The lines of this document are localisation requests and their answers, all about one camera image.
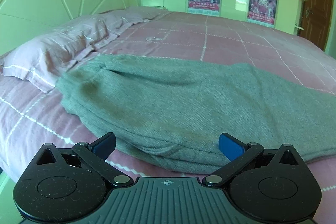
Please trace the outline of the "grey sweat pants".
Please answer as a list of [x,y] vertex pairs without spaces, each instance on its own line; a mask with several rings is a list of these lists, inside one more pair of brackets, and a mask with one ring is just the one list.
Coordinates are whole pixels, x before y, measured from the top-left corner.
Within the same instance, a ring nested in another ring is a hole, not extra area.
[[96,137],[164,169],[208,174],[227,163],[226,132],[306,161],[335,155],[335,96],[249,64],[100,55],[56,83],[62,106]]

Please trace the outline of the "pink checked bed sheet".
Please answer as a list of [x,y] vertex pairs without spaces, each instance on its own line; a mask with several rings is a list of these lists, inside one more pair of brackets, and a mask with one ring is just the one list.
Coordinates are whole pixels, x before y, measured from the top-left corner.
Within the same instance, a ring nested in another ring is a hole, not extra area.
[[[311,42],[237,20],[171,12],[138,22],[98,50],[161,59],[253,64],[286,80],[335,94],[335,60]],[[60,105],[57,91],[1,77],[1,167],[17,180],[45,142],[70,147],[92,141],[90,133]]]

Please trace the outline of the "pink checked pillow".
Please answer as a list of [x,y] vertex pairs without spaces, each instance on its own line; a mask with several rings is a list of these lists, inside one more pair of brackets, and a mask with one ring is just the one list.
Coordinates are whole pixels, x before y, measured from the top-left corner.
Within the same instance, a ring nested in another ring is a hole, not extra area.
[[1,56],[1,75],[27,80],[48,93],[64,72],[125,30],[166,15],[162,7],[128,7],[73,19]]

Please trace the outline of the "brown wooden door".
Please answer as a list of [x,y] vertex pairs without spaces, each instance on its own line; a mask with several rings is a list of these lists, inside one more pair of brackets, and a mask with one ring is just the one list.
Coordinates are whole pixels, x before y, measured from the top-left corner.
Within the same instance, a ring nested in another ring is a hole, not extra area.
[[303,4],[299,35],[325,50],[331,23],[333,0],[307,0]]

